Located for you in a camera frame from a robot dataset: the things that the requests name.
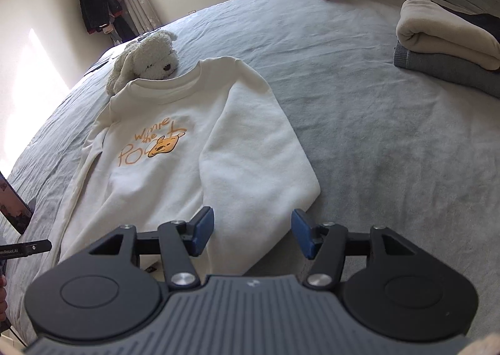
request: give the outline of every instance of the white plush dog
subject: white plush dog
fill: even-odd
[[[106,84],[106,92],[113,96],[131,80],[162,80],[177,69],[179,59],[172,48],[177,35],[157,30],[141,42],[134,40],[127,44],[122,54],[114,62],[113,70]]]

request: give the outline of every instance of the metal screw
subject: metal screw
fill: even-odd
[[[323,287],[332,282],[332,278],[324,273],[315,273],[307,278],[311,286]]]
[[[170,280],[177,286],[187,286],[193,283],[196,280],[196,277],[194,274],[188,272],[180,272],[173,275]]]

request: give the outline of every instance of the plush dog ear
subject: plush dog ear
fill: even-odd
[[[123,52],[115,59],[115,61],[113,63],[113,70],[112,70],[111,74],[109,75],[109,78],[107,79],[107,83],[106,83],[106,93],[108,93],[110,96],[114,96],[117,93],[114,90],[114,88],[115,88],[115,85],[120,77],[120,74],[122,73],[123,64],[125,63],[125,59],[137,47],[138,47],[137,41],[129,42],[127,44],[127,46],[125,47],[125,49],[123,50]]]
[[[130,52],[122,66],[122,71],[118,76],[117,81],[114,83],[114,93],[117,94],[121,89],[123,89],[128,82],[134,80],[136,75],[133,72],[133,52]]]
[[[167,30],[162,30],[162,32],[165,32],[166,34],[168,34],[168,36],[170,37],[170,39],[172,41],[175,41],[177,39],[177,35],[174,34],[173,32],[170,32],[170,31],[167,31]]]

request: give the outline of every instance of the sweatshirt sleeve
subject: sweatshirt sleeve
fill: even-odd
[[[52,231],[48,237],[48,239],[52,242],[52,249],[50,252],[42,254],[42,265],[36,277],[56,266],[59,261],[61,241],[63,240],[64,232],[66,231],[74,207],[77,204],[83,184],[89,171],[91,170],[92,163],[103,150],[104,137],[106,136],[110,125],[111,111],[108,103],[99,113],[87,136],[87,139],[83,143],[80,163],[78,164],[77,171],[74,173],[66,191],[64,192],[61,205],[57,211],[56,220],[54,221]]]
[[[267,82],[236,60],[238,79],[200,155],[203,204],[215,227],[207,245],[213,274],[243,274],[306,210],[319,183]]]

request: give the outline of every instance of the white sweatshirt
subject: white sweatshirt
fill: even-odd
[[[138,232],[213,207],[207,273],[243,274],[306,210],[318,180],[266,81],[233,57],[174,79],[137,79],[111,98],[84,143],[41,272],[121,224]]]

